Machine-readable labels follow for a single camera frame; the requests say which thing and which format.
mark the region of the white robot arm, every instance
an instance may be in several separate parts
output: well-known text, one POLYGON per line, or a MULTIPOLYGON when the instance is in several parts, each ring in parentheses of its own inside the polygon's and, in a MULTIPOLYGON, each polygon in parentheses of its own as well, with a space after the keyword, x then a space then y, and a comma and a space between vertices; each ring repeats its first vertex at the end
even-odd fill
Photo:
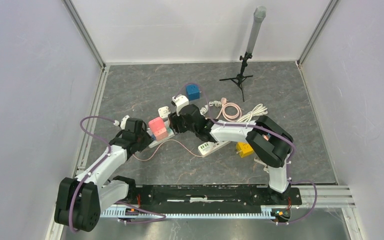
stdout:
MULTIPOLYGON (((291 185, 287 180, 286 161, 291 153, 291 147, 283 140, 271 137, 264 139, 266 132, 247 127, 248 125, 263 126, 279 135, 293 141, 292 137, 267 116, 261 116, 256 121, 236 122, 233 126, 225 126, 226 122, 219 120, 214 124, 210 119, 201 115, 194 104, 177 108, 178 112, 168 116, 170 128, 177 133, 190 131, 204 142, 242 142, 249 143, 257 156, 269 167, 268 189, 279 198, 287 198, 291 185)), ((134 153, 141 152, 153 141, 147 133, 147 126, 137 118, 124 119, 125 126, 109 144, 108 149, 83 173, 75 178, 66 177, 59 185, 54 219, 57 223, 69 225, 69 215, 72 215, 73 227, 91 231, 97 224, 102 211, 118 200, 131 200, 135 181, 126 177, 115 177, 109 185, 104 183, 112 173, 124 164, 134 153), (75 197, 73 211, 70 213, 70 203, 74 198, 75 189, 79 188, 75 197)))

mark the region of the tripod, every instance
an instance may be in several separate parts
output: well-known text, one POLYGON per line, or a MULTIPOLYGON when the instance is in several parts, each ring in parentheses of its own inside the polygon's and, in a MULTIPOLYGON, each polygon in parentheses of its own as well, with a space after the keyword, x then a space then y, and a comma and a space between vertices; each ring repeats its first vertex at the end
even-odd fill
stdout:
POLYGON ((245 52, 245 57, 240 56, 239 60, 242 60, 242 66, 240 67, 240 73, 236 75, 236 77, 231 77, 231 78, 224 78, 220 79, 219 81, 232 81, 236 86, 239 87, 240 91, 242 92, 242 101, 245 102, 245 97, 244 97, 244 86, 242 86, 242 83, 247 79, 251 78, 254 75, 249 75, 249 76, 244 76, 244 71, 245 68, 248 66, 248 59, 253 58, 253 55, 251 53, 245 52))

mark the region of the yellow adapter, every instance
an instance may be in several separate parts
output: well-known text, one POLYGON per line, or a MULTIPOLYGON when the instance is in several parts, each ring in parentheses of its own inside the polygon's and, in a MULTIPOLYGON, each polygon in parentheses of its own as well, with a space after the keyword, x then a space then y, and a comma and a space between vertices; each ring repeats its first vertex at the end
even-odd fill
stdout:
POLYGON ((236 143, 236 150, 237 150, 236 153, 239 154, 241 158, 245 158, 246 156, 249 156, 254 153, 254 150, 251 147, 251 145, 244 142, 236 143))

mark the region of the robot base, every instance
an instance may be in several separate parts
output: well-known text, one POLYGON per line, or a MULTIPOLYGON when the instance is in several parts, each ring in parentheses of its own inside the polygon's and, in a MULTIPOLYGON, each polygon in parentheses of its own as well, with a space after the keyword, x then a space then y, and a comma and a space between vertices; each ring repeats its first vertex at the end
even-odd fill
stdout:
MULTIPOLYGON (((289 187, 281 197, 259 184, 138 185, 142 209, 165 214, 261 213, 261 206, 301 205, 300 190, 289 187)), ((138 205, 138 198, 129 204, 138 205)))

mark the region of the blue box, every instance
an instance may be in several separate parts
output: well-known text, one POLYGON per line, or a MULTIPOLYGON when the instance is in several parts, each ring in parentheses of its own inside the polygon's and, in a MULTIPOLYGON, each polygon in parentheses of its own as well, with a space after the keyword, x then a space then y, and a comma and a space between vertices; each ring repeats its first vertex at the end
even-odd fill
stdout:
POLYGON ((186 97, 189 101, 200 99, 200 88, 195 84, 187 85, 186 97))

